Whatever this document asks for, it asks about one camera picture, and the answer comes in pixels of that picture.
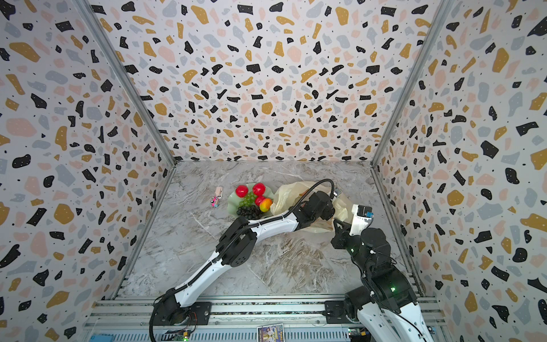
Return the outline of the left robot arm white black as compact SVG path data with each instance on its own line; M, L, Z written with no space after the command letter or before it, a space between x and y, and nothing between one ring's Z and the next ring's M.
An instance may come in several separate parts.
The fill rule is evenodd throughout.
M239 217L219 239L211 257L183 284L168 289L155 301L149 327L169 326L189 316L190 308L221 275L243 265L255 246L270 237L310 227L317 219L335 214L336 193L313 192L301 198L287 212L261 220Z

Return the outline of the green grape bunch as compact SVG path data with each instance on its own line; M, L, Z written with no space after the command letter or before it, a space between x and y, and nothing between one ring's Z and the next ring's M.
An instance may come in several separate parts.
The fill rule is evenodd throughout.
M256 205L256 198L257 196L255 194L249 193L242 198L242 201L238 204L238 207L253 207Z

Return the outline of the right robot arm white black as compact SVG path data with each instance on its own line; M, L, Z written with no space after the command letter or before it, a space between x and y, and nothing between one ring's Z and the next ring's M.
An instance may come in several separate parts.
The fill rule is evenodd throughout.
M383 230L367 227L353 233L350 224L339 219L333 226L333 248L349 253L363 284L346 293L346 316L359 321L374 341L432 341L416 293L395 266Z

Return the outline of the red yellow mango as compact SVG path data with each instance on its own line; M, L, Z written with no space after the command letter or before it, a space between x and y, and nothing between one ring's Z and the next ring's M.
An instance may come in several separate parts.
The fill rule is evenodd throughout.
M262 198L261 202L259 203L259 209L262 212L268 212L270 210L270 207L273 204L273 200L270 198Z

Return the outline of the dark grape bunch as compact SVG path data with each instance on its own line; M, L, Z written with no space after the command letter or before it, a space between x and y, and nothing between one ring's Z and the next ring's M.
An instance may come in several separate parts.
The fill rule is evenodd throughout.
M256 205L239 207L236 214L248 220L258 220L263 215L263 212Z

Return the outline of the round red fruit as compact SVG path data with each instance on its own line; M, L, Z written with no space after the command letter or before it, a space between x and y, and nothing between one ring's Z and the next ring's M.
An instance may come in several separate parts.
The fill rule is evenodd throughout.
M238 198L245 198L248 193L249 188L246 185L239 185L235 190L235 194Z
M252 188L252 192L254 195L258 197L263 196L266 192L266 186L261 182L256 183Z

